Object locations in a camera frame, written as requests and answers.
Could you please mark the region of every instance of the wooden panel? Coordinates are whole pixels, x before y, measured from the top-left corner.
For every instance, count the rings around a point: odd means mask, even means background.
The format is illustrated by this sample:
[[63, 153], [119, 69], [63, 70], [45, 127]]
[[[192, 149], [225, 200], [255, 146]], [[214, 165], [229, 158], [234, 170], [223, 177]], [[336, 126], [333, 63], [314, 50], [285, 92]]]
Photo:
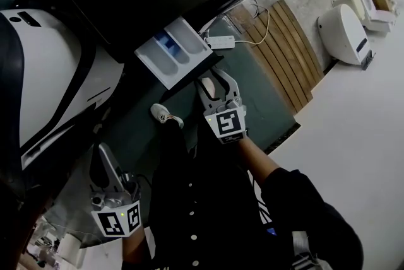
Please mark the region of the wooden panel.
[[[253, 42], [251, 37], [247, 32], [244, 32], [242, 34], [243, 39]], [[257, 60], [258, 64], [261, 66], [263, 71], [265, 72], [265, 75], [267, 75], [268, 79], [271, 81], [272, 85], [275, 87], [275, 90], [278, 92], [278, 94], [281, 96], [283, 101], [285, 102], [286, 106], [289, 108], [292, 114], [296, 114], [297, 111], [295, 107], [292, 104], [292, 101], [290, 100], [289, 96], [287, 95], [284, 87], [282, 86], [282, 83], [280, 82], [278, 76], [275, 74], [275, 72], [272, 70], [271, 65], [268, 63], [266, 60], [265, 56], [263, 53], [260, 51], [257, 45], [251, 45], [251, 50], [254, 58]]]
[[318, 82], [321, 80], [320, 75], [317, 72], [317, 69], [309, 55], [309, 52], [307, 51], [300, 35], [297, 33], [297, 30], [293, 26], [292, 22], [290, 21], [289, 17], [287, 16], [286, 12], [282, 9], [280, 4], [277, 2], [273, 5], [274, 10], [276, 13], [278, 13], [279, 17], [282, 19], [283, 23], [287, 27], [289, 33], [291, 34], [293, 41], [295, 42], [295, 45], [299, 48], [300, 53], [303, 56], [304, 61], [306, 62], [310, 73], [314, 79], [314, 85], [312, 87], [316, 86]]
[[[262, 40], [262, 36], [258, 33], [255, 26], [252, 26], [250, 29], [248, 29], [247, 33], [254, 40], [254, 42], [260, 42]], [[297, 112], [300, 111], [303, 108], [302, 103], [300, 102], [300, 100], [295, 92], [294, 87], [292, 86], [291, 82], [289, 81], [288, 77], [286, 76], [285, 72], [283, 71], [281, 65], [279, 64], [279, 62], [273, 55], [271, 49], [268, 47], [268, 45], [265, 42], [259, 44], [258, 48], [265, 56], [268, 63], [271, 65], [272, 70], [278, 76], [279, 81], [281, 82], [283, 88], [287, 92], [288, 97], [289, 97], [290, 101], [293, 103], [293, 106], [295, 107], [296, 111]]]
[[289, 32], [288, 28], [286, 27], [286, 24], [283, 22], [279, 14], [275, 11], [274, 7], [270, 8], [270, 13], [271, 17], [273, 18], [279, 30], [282, 32], [287, 43], [289, 44], [289, 48], [292, 50], [295, 58], [299, 62], [300, 69], [303, 71], [306, 81], [309, 83], [309, 89], [312, 90], [315, 87], [316, 82], [314, 81], [314, 77], [310, 72], [309, 66], [307, 65], [307, 62], [304, 59], [302, 52], [298, 48], [295, 40], [292, 37], [292, 34]]
[[289, 17], [289, 19], [292, 22], [293, 26], [295, 27], [297, 33], [299, 34], [300, 38], [302, 39], [303, 44], [305, 45], [305, 47], [311, 57], [311, 60], [316, 67], [316, 70], [317, 70], [320, 78], [323, 78], [324, 73], [323, 73], [323, 70], [321, 69], [320, 63], [318, 62], [316, 54], [314, 53], [313, 48], [311, 47], [309, 39], [307, 39], [307, 36], [305, 35], [302, 27], [300, 26], [299, 22], [297, 21], [297, 18], [293, 14], [292, 10], [288, 7], [285, 0], [279, 0], [279, 5], [282, 7], [282, 9], [286, 13], [286, 15]]
[[[260, 32], [261, 36], [265, 35], [266, 24], [268, 23], [268, 14], [266, 11], [259, 15], [255, 27]], [[289, 48], [286, 39], [283, 37], [282, 32], [278, 29], [275, 22], [270, 20], [269, 34], [265, 41], [280, 63], [281, 67], [288, 76], [291, 84], [294, 87], [297, 97], [301, 104], [305, 106], [309, 100], [312, 99], [311, 89], [304, 76], [303, 71], [292, 50]]]

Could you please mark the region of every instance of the white toilet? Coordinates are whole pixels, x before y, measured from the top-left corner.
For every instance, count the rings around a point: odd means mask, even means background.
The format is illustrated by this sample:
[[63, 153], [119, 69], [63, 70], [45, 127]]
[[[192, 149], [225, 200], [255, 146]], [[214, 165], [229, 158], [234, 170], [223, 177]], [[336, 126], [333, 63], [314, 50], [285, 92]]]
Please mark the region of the white toilet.
[[389, 11], [377, 10], [373, 0], [338, 0], [334, 6], [346, 4], [358, 16], [362, 25], [372, 31], [390, 32], [396, 17]]
[[341, 4], [318, 18], [319, 34], [331, 56], [365, 70], [373, 59], [366, 32], [353, 9]]

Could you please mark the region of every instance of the wooden slat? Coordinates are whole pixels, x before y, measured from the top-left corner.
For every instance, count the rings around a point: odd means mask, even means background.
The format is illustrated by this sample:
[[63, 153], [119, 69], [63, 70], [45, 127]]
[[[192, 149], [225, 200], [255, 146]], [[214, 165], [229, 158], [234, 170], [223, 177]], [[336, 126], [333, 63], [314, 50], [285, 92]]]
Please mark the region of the wooden slat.
[[[242, 34], [244, 40], [253, 42], [251, 37], [247, 32], [244, 32]], [[296, 114], [296, 109], [292, 104], [292, 101], [290, 100], [289, 96], [287, 95], [284, 87], [282, 86], [282, 83], [280, 82], [278, 76], [275, 74], [273, 71], [271, 65], [268, 63], [266, 60], [265, 56], [263, 53], [260, 51], [257, 45], [251, 45], [250, 48], [252, 50], [252, 55], [254, 56], [255, 60], [257, 60], [257, 63], [260, 65], [260, 67], [263, 69], [265, 72], [265, 75], [267, 75], [268, 79], [271, 81], [271, 84], [274, 86], [276, 92], [280, 95], [280, 97], [283, 99], [285, 102], [286, 106], [289, 108], [292, 114]]]
[[318, 84], [318, 82], [321, 80], [320, 75], [317, 72], [317, 69], [309, 55], [309, 52], [307, 51], [300, 35], [297, 33], [297, 30], [295, 29], [295, 27], [293, 26], [292, 22], [290, 21], [289, 17], [287, 16], [286, 12], [282, 9], [282, 7], [280, 6], [279, 2], [276, 2], [273, 5], [273, 9], [276, 11], [276, 13], [278, 13], [279, 17], [282, 19], [283, 23], [285, 24], [287, 30], [289, 31], [290, 35], [293, 38], [293, 46], [291, 43], [290, 46], [293, 47], [297, 47], [301, 53], [301, 55], [303, 56], [303, 60], [305, 61], [305, 65], [307, 65], [308, 69], [310, 70], [310, 74], [313, 78], [313, 83], [311, 83], [311, 87], [314, 88], [314, 86], [316, 86]]
[[293, 14], [292, 10], [288, 7], [285, 0], [279, 0], [279, 5], [282, 7], [284, 12], [287, 14], [287, 16], [289, 17], [293, 26], [295, 27], [297, 33], [300, 35], [300, 38], [302, 39], [303, 44], [305, 45], [305, 47], [311, 57], [311, 60], [313, 61], [313, 64], [316, 67], [316, 70], [317, 70], [320, 78], [323, 78], [324, 73], [323, 73], [323, 70], [321, 69], [320, 63], [318, 62], [316, 54], [314, 53], [313, 48], [311, 47], [309, 39], [307, 39], [306, 34], [304, 33], [302, 27], [300, 26], [299, 22], [297, 21], [297, 18]]
[[[263, 37], [266, 31], [266, 25], [268, 23], [268, 14], [263, 12], [259, 15], [255, 27]], [[265, 39], [272, 53], [280, 63], [281, 67], [288, 76], [291, 84], [294, 87], [297, 97], [301, 104], [305, 106], [309, 100], [312, 99], [310, 86], [304, 76], [303, 71], [300, 68], [299, 63], [295, 59], [292, 50], [288, 47], [287, 41], [282, 35], [282, 32], [278, 29], [275, 22], [270, 20], [269, 33]]]
[[294, 57], [296, 58], [297, 62], [300, 64], [300, 69], [302, 70], [306, 81], [309, 84], [309, 89], [310, 91], [315, 87], [316, 82], [314, 81], [314, 77], [310, 72], [309, 66], [307, 65], [306, 60], [304, 60], [304, 57], [302, 55], [302, 52], [298, 48], [295, 40], [292, 37], [292, 34], [289, 32], [288, 28], [286, 27], [286, 24], [283, 22], [279, 14], [275, 11], [274, 7], [270, 8], [270, 13], [271, 17], [273, 18], [273, 21], [275, 21], [275, 24], [278, 26], [279, 30], [282, 32], [283, 37], [286, 39], [288, 48], [292, 51]]
[[[252, 26], [250, 29], [248, 29], [247, 33], [254, 40], [254, 42], [260, 42], [262, 40], [262, 36], [258, 33], [255, 26]], [[283, 71], [281, 65], [279, 64], [279, 62], [273, 55], [271, 49], [268, 47], [268, 45], [265, 42], [259, 44], [258, 48], [265, 56], [268, 63], [271, 65], [272, 70], [278, 76], [283, 88], [285, 89], [285, 91], [288, 94], [290, 101], [293, 103], [293, 106], [295, 107], [296, 112], [300, 111], [303, 108], [302, 103], [300, 102], [300, 100], [294, 90], [294, 87], [292, 86], [291, 82], [289, 81], [288, 77], [286, 76], [285, 72]]]

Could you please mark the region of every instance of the person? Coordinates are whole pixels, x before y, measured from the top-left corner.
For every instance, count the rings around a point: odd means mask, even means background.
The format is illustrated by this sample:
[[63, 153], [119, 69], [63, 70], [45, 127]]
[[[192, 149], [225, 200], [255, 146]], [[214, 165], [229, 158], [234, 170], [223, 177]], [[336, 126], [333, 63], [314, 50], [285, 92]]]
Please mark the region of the person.
[[[204, 119], [191, 156], [182, 119], [160, 104], [150, 110], [162, 129], [149, 216], [155, 257], [143, 228], [136, 230], [122, 240], [123, 270], [362, 268], [358, 236], [304, 174], [281, 168], [249, 138], [221, 144]], [[296, 243], [309, 252], [296, 254]]]

